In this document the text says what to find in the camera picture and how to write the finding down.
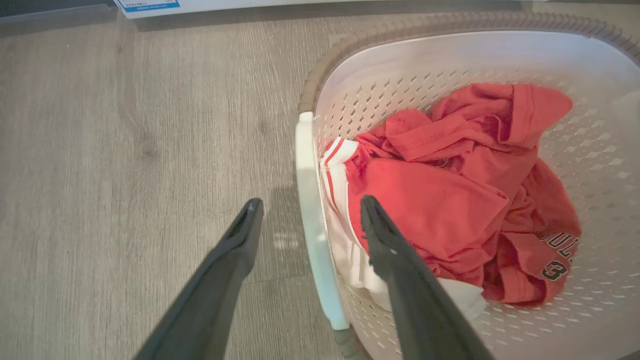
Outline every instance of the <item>red t-shirt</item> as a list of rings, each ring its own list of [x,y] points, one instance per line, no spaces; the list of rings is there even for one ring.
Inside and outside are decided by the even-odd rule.
[[[550,300],[580,225],[538,141],[571,107],[548,88],[473,84],[428,116],[400,111],[358,135],[344,163],[358,240],[368,250],[360,199],[373,195],[436,276],[482,286],[488,300]]]

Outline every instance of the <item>basket handle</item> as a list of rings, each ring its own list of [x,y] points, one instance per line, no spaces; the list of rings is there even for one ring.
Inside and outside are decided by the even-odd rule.
[[[331,250],[324,230],[312,124],[313,115],[307,112],[300,114],[296,126],[296,175],[302,225],[320,305],[324,315],[331,322],[331,328],[342,331],[349,328],[349,322],[340,302]]]

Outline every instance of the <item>laminate floor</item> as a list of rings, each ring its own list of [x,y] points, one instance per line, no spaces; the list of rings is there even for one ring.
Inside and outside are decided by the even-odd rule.
[[[337,4],[138,22],[106,10],[1,25],[0,358],[131,358],[243,203],[261,197],[227,358],[340,359],[298,211],[307,72],[368,24],[521,7]],[[638,5],[525,7],[640,36]]]

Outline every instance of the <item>clothes pile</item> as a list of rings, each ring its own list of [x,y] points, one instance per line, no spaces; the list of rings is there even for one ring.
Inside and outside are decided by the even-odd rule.
[[[571,108],[549,88],[472,84],[429,114],[399,111],[354,140],[333,141],[320,167],[343,279],[390,310],[360,223],[368,194],[467,318],[485,300],[551,300],[566,282],[580,224],[538,142]]]

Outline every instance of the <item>white plastic laundry basket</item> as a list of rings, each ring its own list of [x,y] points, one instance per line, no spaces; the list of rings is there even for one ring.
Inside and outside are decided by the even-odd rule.
[[[472,325],[497,359],[619,359],[640,350],[640,49],[614,26],[554,14],[464,13],[384,24],[310,73],[296,130],[305,236],[325,315],[373,359],[401,359],[394,319],[332,265],[319,157],[395,111],[474,82],[556,88],[573,110],[541,140],[583,236],[564,292],[535,309],[491,303]],[[358,345],[337,338],[347,358]]]

